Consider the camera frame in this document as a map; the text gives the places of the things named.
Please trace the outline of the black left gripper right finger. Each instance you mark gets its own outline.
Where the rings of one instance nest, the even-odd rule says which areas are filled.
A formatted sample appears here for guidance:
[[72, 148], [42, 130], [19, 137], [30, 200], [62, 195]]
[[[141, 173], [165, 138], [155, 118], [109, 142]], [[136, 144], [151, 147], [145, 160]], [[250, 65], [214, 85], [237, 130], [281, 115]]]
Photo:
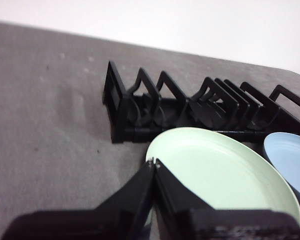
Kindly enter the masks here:
[[289, 214], [265, 209], [220, 209], [185, 187], [155, 160], [155, 201], [172, 240], [300, 240]]

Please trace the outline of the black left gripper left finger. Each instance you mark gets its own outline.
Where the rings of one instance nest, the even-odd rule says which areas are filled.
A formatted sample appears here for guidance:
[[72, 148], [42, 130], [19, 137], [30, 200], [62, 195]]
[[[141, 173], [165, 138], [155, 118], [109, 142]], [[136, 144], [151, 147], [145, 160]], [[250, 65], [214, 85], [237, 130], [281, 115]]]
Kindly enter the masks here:
[[153, 205], [155, 166], [145, 162], [93, 209], [40, 210], [16, 217], [4, 240], [136, 240]]

